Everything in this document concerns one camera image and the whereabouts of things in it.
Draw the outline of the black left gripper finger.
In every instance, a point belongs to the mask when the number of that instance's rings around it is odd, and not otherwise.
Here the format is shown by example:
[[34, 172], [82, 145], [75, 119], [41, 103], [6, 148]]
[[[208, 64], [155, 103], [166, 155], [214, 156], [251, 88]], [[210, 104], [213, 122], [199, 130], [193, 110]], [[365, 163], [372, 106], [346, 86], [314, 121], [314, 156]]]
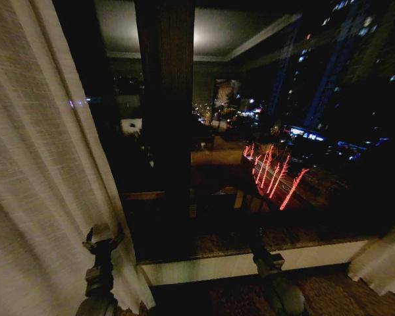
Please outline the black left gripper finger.
[[86, 235], [86, 239], [82, 242], [82, 245], [91, 253], [96, 254], [97, 244], [92, 242], [93, 227], [90, 228]]
[[121, 223], [118, 223], [118, 230], [117, 230], [117, 235], [111, 239], [109, 242], [109, 245], [112, 248], [117, 248], [118, 245], [123, 241], [124, 239], [124, 229], [121, 225]]

